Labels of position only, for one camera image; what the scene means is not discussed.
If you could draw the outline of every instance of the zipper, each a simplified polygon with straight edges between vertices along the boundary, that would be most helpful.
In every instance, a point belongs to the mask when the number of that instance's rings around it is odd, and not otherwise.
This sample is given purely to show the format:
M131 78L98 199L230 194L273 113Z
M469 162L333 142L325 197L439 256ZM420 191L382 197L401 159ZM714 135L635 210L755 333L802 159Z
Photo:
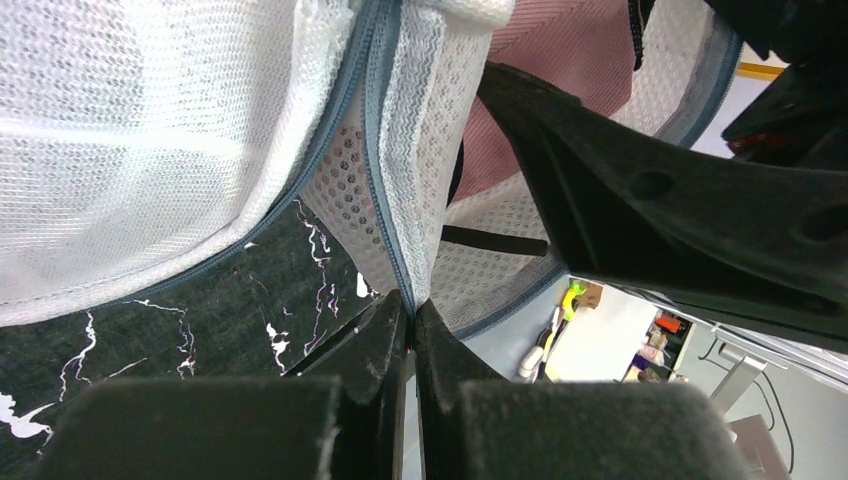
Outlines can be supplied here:
M718 115L719 108L727 98L730 87L733 86L733 80L736 78L736 66L739 63L739 58L742 56L742 37L740 37L736 32L730 30L728 27L725 26L724 28L730 31L730 41L719 67L719 83L707 99L704 110L708 111L708 113L702 113L695 119L692 127L686 135L683 136L683 139L680 142L680 146L682 147L691 148L698 138L700 138L700 136L704 133L707 126L715 120L716 115ZM567 274L567 265L560 264L556 266L551 272L543 276L533 287L528 289L524 295L521 295L519 298L506 304L497 311L490 313L484 319L477 321L475 324L457 330L454 332L454 336L462 341L466 341L488 332L500 325L500 323L508 316L515 314L522 308L529 305L543 291L551 288L560 278L562 278L562 276Z
M374 203L377 224L380 227L383 244L386 247L389 262L398 282L401 300L406 306L409 321L412 322L415 318L412 280L403 259L403 250L400 247L397 230L393 228L386 190L385 188L378 188L378 185L384 185L379 159L380 124L383 117L383 101L392 73L394 51L400 34L400 7L401 0L383 0L381 2L374 44L365 68L364 98L361 111L362 143L366 164L368 165L368 187L371 200Z
M733 81L736 79L736 67L739 65L739 59L742 58L742 45L744 42L739 34L730 30L730 27L724 26L723 28L730 31L730 44L724 52L724 57L719 67L718 78L720 79L720 83L713 89L713 93L710 94L706 102L707 107L709 107L709 113L698 115L692 128L683 136L678 146L691 149L692 145L695 145L695 142L701 138L707 127L715 120L719 109L727 98L727 94L730 92L730 87L733 86Z
M374 39L374 31L381 3L381 0L364 0L362 8L357 14L353 33L348 41L345 54L342 57L341 65L339 66L336 74L336 80L333 82L333 87L330 91L330 98L327 101L324 113L318 122L318 126L313 133L312 140L309 142L309 146L304 154L304 165L301 167L301 172L298 174L292 187L283 193L280 198L274 201L265 217L263 217L262 220L260 220L259 223L257 223L240 241L230 245L194 267L134 294L117 300L112 300L111 302L106 302L86 310L98 310L126 303L127 301L139 297L153 296L174 288L180 283L196 278L216 267L221 262L243 251L245 245L250 243L252 240L255 240L256 237L267 230L268 227L280 217L283 211L289 207L295 197L300 194L314 175L315 170L321 163L321 159L324 157L324 154L330 146L330 142L333 141L335 133L339 128L339 124L341 123L342 118L344 118L345 112L347 112L348 106L350 105L353 94L356 90L356 85L364 75L364 67L368 59L368 53L371 49L371 43Z

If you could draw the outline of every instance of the red object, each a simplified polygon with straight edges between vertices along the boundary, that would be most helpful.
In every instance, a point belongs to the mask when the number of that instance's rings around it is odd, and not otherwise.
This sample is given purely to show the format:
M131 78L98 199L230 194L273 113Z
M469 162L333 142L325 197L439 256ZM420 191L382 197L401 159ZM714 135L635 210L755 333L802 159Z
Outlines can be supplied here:
M662 328L668 330L671 333L677 333L680 330L680 327L683 326L683 323L680 320L673 318L673 317L670 317L670 316L665 315L665 314L660 315L654 321L654 323L656 323L657 325L661 326Z
M727 147L736 155L742 155L759 147L765 147L769 150L780 150L785 146L786 140L770 132L751 135L750 137L740 138L739 140L727 143Z

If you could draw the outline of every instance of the orange object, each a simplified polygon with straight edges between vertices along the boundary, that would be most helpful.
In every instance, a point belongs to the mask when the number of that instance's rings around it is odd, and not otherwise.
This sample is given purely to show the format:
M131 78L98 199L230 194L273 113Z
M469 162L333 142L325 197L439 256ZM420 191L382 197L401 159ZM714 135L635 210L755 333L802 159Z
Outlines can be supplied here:
M683 326L683 323L670 315L662 314L654 321L657 325L663 327L671 333L677 333L680 330L680 327Z

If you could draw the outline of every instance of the black plastic part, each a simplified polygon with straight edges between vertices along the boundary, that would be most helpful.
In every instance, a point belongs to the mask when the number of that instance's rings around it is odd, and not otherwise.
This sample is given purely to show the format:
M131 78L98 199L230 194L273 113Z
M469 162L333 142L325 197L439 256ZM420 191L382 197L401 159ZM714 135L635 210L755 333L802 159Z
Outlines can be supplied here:
M848 205L848 173L668 145L504 65L486 67L478 95L573 273L661 292L708 320L848 351L848 235L820 241L805 227Z
M845 171L846 127L848 71L831 58L789 66L722 136L743 160Z
M304 375L340 375L344 385L344 428L333 450L333 477L399 479L409 345L400 293L393 290L360 317L370 318L357 327L359 333Z
M400 478L404 312L390 293L301 378L92 388L63 417L38 478ZM695 389L514 385L431 302L414 328L425 478L744 478Z
M787 63L845 58L848 52L848 3L844 0L706 2L763 59L770 51Z
M74 400L37 478L327 478L342 398L336 378L110 381Z
M467 380L506 380L450 333L432 301L418 311L413 348L425 478L463 478L469 459L455 408L459 386Z
M472 381L456 410L466 462L454 478L748 478L715 409L688 386Z
M388 294L302 377L100 384L63 417L38 478L399 479L405 312Z

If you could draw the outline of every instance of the cardboard box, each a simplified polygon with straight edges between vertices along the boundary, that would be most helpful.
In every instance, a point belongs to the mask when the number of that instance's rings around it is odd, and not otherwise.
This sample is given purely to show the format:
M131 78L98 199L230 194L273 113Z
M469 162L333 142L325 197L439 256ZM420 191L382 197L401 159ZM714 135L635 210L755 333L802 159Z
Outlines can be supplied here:
M585 283L586 293L577 297L577 306L595 308L598 306L599 303L601 303L601 294L604 291L604 287L596 285L594 283Z

